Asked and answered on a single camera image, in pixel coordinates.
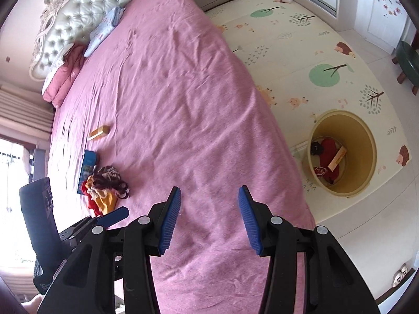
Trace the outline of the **person's left hand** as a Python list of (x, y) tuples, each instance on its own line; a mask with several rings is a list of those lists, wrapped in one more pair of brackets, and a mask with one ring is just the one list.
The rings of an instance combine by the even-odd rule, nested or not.
[(21, 303), (21, 305), (28, 314), (37, 314), (42, 301), (43, 295), (38, 294), (34, 296), (32, 300)]

